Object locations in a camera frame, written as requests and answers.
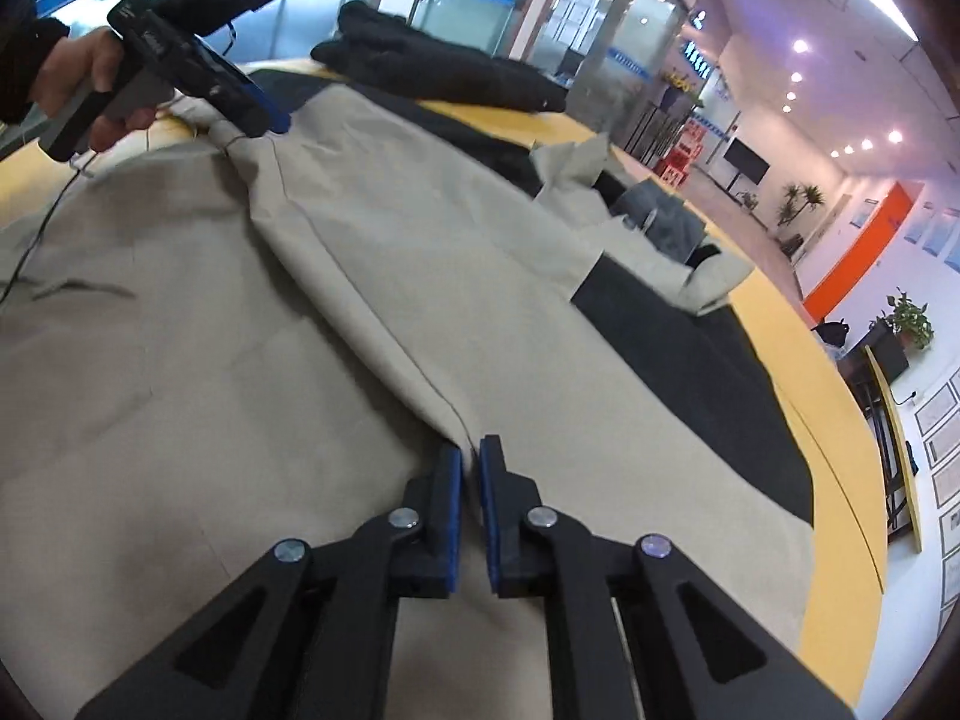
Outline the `black left sleeve forearm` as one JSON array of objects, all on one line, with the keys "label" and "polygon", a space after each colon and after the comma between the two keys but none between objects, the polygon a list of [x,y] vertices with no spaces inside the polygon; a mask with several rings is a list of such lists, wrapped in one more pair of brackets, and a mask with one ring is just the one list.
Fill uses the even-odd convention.
[{"label": "black left sleeve forearm", "polygon": [[14,15],[2,31],[3,125],[21,124],[34,106],[52,115],[64,105],[53,71],[55,52],[67,47],[70,31],[55,18],[39,18],[32,0],[23,0]]}]

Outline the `person's left hand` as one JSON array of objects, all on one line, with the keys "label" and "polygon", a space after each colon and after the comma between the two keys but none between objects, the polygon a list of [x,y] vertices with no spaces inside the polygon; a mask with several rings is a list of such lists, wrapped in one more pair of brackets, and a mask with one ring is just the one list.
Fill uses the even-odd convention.
[{"label": "person's left hand", "polygon": [[[119,37],[109,28],[99,28],[78,39],[62,37],[39,68],[28,101],[37,104],[47,117],[59,114],[71,96],[86,82],[98,93],[112,89],[124,58]],[[144,107],[119,122],[98,117],[89,129],[89,146],[104,153],[129,133],[148,130],[156,121],[156,109]]]}]

